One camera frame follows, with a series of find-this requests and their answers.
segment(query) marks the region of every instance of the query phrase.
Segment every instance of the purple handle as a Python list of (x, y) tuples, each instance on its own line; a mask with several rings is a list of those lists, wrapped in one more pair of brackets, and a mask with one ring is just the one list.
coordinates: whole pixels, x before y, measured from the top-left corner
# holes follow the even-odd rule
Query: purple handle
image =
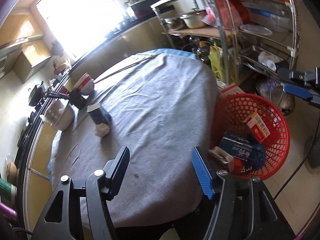
[(3, 204), (1, 202), (0, 202), (0, 212), (12, 220), (15, 220), (15, 221), (18, 220), (16, 211), (13, 210), (12, 208), (9, 208), (8, 206), (6, 206), (5, 204)]

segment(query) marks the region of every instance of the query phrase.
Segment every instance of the plastic basket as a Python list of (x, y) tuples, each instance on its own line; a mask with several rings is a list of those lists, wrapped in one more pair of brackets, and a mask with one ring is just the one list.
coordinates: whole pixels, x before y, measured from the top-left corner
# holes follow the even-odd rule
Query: plastic basket
[(218, 146), (223, 133), (230, 130), (242, 130), (243, 120), (257, 112), (270, 131), (262, 142), (266, 148), (266, 164), (257, 171), (242, 169), (234, 174), (238, 178), (249, 179), (259, 176), (267, 179), (275, 174), (287, 158), (290, 147), (290, 133), (281, 111), (270, 101), (253, 94), (236, 94), (220, 100), (214, 111), (211, 127), (211, 149)]

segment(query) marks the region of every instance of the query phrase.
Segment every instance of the basket rim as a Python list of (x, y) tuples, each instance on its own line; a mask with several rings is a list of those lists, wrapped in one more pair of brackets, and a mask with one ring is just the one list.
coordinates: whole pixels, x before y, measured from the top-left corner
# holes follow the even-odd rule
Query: basket rim
[[(259, 101), (263, 101), (264, 103), (268, 104), (271, 106), (271, 108), (273, 108), (273, 110), (280, 116), (281, 118), (281, 121), (283, 122), (284, 124), (284, 129), (285, 129), (285, 133), (287, 134), (287, 140), (288, 140), (288, 147), (286, 149), (286, 152), (284, 152), (283, 154), (283, 157), (280, 159), (280, 161), (277, 163), (277, 165), (271, 170), (271, 171), (268, 171), (266, 174), (263, 174), (263, 175), (260, 175), (259, 177), (262, 179), (262, 180), (265, 180), (265, 179), (268, 179), (270, 178), (271, 176), (273, 176), (281, 167), (282, 165), (284, 164), (285, 160), (287, 159), (287, 156), (288, 156), (288, 153), (289, 153), (289, 150), (290, 150), (290, 142), (291, 142), (291, 138), (290, 138), (290, 131), (289, 131), (289, 126), (287, 124), (287, 121), (284, 117), (284, 115), (282, 114), (282, 112), (278, 109), (278, 107), (276, 107), (275, 104), (273, 104), (272, 102), (270, 102), (269, 100), (261, 97), (261, 96), (258, 96), (258, 95), (254, 95), (254, 94), (249, 94), (249, 93), (242, 93), (242, 94), (235, 94), (235, 95), (229, 95), (225, 98), (222, 98), (220, 99), (216, 106), (215, 106), (215, 110), (217, 109), (217, 107), (219, 107), (219, 105), (223, 105), (223, 104), (226, 104), (228, 101), (230, 100), (233, 100), (233, 99), (236, 99), (236, 98), (251, 98), (251, 99), (255, 99), (255, 100), (259, 100)], [(238, 174), (233, 174), (235, 177), (237, 178), (240, 178), (240, 179), (250, 179), (249, 176), (256, 176), (254, 174), (246, 174), (246, 175), (238, 175)]]

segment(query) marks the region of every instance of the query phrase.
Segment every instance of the window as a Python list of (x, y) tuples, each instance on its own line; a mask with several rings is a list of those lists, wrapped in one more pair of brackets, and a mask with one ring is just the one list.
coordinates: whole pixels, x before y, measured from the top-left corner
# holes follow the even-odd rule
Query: window
[(101, 42), (123, 19), (113, 0), (40, 0), (37, 8), (66, 52), (75, 58)]

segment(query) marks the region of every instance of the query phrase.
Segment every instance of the bolt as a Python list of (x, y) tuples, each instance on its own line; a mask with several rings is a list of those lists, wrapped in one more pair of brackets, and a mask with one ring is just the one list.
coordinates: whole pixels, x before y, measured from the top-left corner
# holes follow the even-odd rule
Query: bolt
[(252, 177), (252, 180), (254, 181), (254, 182), (260, 182), (260, 178), (258, 177), (258, 176), (253, 176)]
[(63, 175), (60, 178), (60, 180), (61, 180), (62, 183), (67, 183), (69, 181), (69, 176), (68, 175)]
[(226, 175), (228, 175), (228, 172), (225, 171), (225, 170), (219, 170), (218, 174), (221, 175), (221, 176), (226, 176)]
[(101, 176), (101, 175), (103, 174), (103, 170), (96, 170), (96, 171), (94, 172), (94, 174), (95, 174), (97, 177), (99, 177), (99, 176)]

